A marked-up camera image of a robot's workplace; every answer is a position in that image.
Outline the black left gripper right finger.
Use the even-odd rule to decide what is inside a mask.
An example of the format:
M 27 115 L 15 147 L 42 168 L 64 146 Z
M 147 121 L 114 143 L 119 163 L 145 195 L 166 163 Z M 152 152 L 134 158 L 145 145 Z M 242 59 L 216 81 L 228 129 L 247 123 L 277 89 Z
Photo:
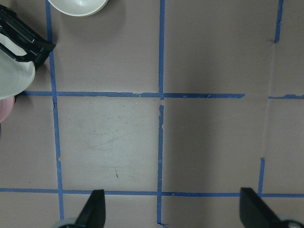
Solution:
M 252 188 L 240 189 L 239 217 L 245 228 L 286 228 Z

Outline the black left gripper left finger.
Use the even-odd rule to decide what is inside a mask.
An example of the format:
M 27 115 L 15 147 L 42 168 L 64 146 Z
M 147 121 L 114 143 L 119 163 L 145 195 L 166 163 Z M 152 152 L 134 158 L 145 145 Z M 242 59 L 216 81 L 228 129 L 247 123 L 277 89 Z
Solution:
M 103 228 L 105 225 L 104 190 L 92 191 L 75 221 L 77 228 Z

